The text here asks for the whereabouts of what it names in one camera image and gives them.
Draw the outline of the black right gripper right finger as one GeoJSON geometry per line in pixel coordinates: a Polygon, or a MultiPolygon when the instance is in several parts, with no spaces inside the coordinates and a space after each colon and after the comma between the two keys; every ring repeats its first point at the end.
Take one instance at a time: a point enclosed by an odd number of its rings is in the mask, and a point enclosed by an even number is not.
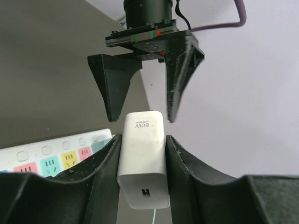
{"type": "Polygon", "coordinates": [[[171,135],[165,153],[173,223],[298,223],[297,176],[234,178],[199,160],[171,135]]]}

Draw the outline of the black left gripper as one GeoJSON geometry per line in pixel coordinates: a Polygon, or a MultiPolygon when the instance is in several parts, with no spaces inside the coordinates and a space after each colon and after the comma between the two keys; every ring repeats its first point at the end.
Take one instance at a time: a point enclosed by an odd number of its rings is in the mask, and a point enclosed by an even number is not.
{"type": "Polygon", "coordinates": [[[191,31],[179,32],[175,19],[163,19],[158,23],[113,31],[105,42],[110,48],[118,46],[132,51],[118,56],[98,54],[87,57],[104,100],[108,121],[119,119],[131,79],[142,69],[141,61],[157,59],[165,61],[168,120],[175,122],[183,92],[205,59],[191,31]]]}

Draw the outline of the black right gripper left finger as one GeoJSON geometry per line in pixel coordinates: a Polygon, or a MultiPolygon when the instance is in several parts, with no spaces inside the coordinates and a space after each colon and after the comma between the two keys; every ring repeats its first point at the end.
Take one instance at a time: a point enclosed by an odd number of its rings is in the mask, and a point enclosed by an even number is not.
{"type": "Polygon", "coordinates": [[[34,173],[0,175],[3,224],[114,224],[122,136],[55,177],[34,173]]]}

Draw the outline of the white power strip coloured sockets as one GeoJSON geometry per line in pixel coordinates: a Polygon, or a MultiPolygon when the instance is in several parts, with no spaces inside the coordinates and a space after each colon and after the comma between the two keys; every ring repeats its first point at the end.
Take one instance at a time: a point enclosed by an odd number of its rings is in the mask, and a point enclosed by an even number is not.
{"type": "Polygon", "coordinates": [[[19,145],[0,150],[0,171],[56,176],[101,150],[113,135],[110,129],[19,145]]]}

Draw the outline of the white square charger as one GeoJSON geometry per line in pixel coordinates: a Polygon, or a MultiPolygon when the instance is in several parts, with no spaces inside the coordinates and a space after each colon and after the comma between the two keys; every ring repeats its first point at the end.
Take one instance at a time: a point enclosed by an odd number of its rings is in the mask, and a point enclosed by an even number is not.
{"type": "Polygon", "coordinates": [[[117,182],[132,209],[169,207],[161,112],[132,112],[126,115],[117,182]]]}

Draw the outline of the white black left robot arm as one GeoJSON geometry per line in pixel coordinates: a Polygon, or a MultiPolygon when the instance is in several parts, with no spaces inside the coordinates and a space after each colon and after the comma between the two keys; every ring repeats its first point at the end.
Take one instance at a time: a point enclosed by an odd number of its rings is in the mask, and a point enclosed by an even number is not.
{"type": "Polygon", "coordinates": [[[168,120],[177,117],[181,98],[192,75],[204,60],[197,38],[180,31],[172,18],[170,0],[126,0],[127,28],[105,38],[108,47],[128,49],[127,54],[88,56],[87,61],[100,90],[107,118],[118,120],[133,75],[143,61],[158,60],[166,66],[168,120]]]}

